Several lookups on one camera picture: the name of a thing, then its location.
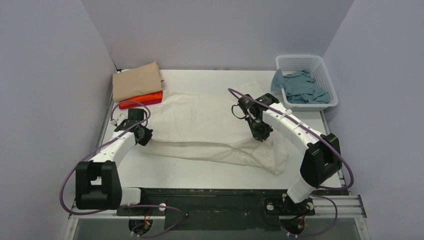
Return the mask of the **cream white t shirt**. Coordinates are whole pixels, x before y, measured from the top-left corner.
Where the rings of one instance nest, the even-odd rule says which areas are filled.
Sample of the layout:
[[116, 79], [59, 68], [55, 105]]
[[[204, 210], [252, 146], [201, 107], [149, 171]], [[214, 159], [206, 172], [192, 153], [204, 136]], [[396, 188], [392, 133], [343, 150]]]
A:
[[233, 109], [236, 99], [206, 93], [166, 90], [152, 109], [152, 139], [144, 154], [258, 167], [281, 174], [289, 159], [285, 137], [272, 132], [264, 141], [253, 138], [248, 123]]

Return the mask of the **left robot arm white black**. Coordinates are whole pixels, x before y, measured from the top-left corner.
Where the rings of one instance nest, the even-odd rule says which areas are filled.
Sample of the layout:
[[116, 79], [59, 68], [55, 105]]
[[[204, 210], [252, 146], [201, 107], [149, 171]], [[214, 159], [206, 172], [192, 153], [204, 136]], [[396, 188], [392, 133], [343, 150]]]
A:
[[127, 118], [115, 127], [110, 141], [88, 161], [75, 168], [75, 203], [79, 210], [116, 210], [129, 206], [136, 215], [149, 210], [149, 201], [142, 197], [138, 187], [121, 185], [118, 166], [136, 145], [146, 146], [153, 130], [143, 123], [150, 116], [149, 110], [128, 109]]

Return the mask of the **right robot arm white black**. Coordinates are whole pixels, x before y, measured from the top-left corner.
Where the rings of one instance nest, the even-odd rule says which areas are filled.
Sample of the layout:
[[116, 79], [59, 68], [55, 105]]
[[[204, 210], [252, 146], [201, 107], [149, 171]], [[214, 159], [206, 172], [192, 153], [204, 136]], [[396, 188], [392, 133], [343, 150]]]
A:
[[282, 201], [286, 213], [296, 214], [302, 209], [303, 201], [341, 169], [338, 138], [302, 123], [270, 93], [255, 100], [250, 95], [242, 96], [237, 105], [255, 140], [263, 142], [271, 132], [277, 131], [303, 154], [300, 176], [288, 188]]

